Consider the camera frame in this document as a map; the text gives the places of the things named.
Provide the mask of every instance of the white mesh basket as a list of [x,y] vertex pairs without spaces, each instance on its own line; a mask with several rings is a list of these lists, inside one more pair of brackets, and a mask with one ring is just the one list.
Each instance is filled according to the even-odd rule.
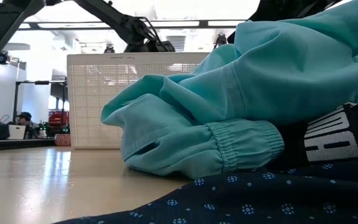
[[100,122],[103,106],[144,75],[189,73],[205,56],[207,53],[69,55],[71,146],[75,149],[119,149],[122,130]]

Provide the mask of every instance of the white floral dot pattern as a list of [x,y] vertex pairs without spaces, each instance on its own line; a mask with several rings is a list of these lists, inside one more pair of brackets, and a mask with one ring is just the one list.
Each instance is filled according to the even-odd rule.
[[332,169],[333,167],[334,167],[334,165],[332,165],[332,164],[325,164],[321,168],[328,170],[328,169]]
[[172,221],[172,224],[187,224],[184,218],[177,218]]
[[197,186],[201,186],[204,184],[204,179],[200,178],[200,179],[196,179],[194,181],[194,184],[197,185]]
[[210,204],[205,204],[204,208],[206,208],[208,210],[215,210],[215,207],[213,205],[210,205]]
[[168,200],[167,204],[171,205],[171,206],[176,206],[176,205],[178,205],[178,201],[177,200]]
[[236,176],[229,176],[229,177],[227,177],[227,181],[228,181],[229,183],[236,182],[237,179],[238,179],[238,178],[237,178]]
[[290,169],[290,170],[288,171],[289,174],[293,174],[293,173],[295,173],[295,172],[296,172],[296,169]]
[[142,214],[137,213],[137,212],[130,212],[129,215],[132,216],[132,217],[135,217],[135,218],[141,218],[141,217],[143,217]]
[[267,180],[271,180],[271,179],[274,179],[274,178],[275,178],[274,174],[272,174],[271,172],[268,172],[268,173],[266,173],[266,174],[263,174],[263,177],[264,177],[265,179],[267,179]]
[[242,207],[242,212],[246,215],[252,215],[254,214],[254,208],[252,207],[252,205],[244,205]]
[[293,207],[290,203],[285,203],[281,206],[281,210],[286,215],[293,215],[295,214],[295,211],[293,210]]
[[326,202],[326,203],[324,203],[323,208],[324,208],[324,211],[326,211],[326,213],[328,213],[328,214],[336,213],[336,205],[334,203]]

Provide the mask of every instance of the metal frame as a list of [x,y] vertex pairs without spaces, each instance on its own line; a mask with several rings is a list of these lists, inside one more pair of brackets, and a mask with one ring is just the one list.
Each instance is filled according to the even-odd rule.
[[13,116],[12,122],[16,122],[17,117],[17,98],[19,95],[19,85],[20,84],[35,84],[35,85],[49,85],[52,83],[62,83],[63,84],[63,105],[62,105],[62,117],[60,118],[60,123],[63,124],[64,116],[65,116],[65,102],[66,102],[66,87],[67,87],[67,80],[56,80],[56,81],[17,81],[15,87],[15,98],[13,102]]
[[[237,25],[219,25],[212,26],[209,22],[222,22],[222,23],[240,23],[245,22],[245,19],[201,19],[201,20],[170,20],[170,21],[151,21],[154,28],[156,29],[235,29]],[[198,22],[197,26],[168,26],[168,25],[157,25],[169,24],[174,22]],[[61,27],[46,28],[42,27],[45,24],[61,24]],[[19,28],[20,31],[34,31],[34,30],[112,30],[111,27],[106,25],[104,22],[23,22]]]

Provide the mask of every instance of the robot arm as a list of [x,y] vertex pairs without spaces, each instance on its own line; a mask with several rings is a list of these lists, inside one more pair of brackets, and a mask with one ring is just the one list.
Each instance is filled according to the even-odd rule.
[[[64,0],[2,0],[0,3],[0,53],[19,26],[45,6]],[[102,22],[105,22],[128,46],[125,52],[173,52],[170,42],[161,42],[138,17],[121,14],[103,0],[73,0]]]

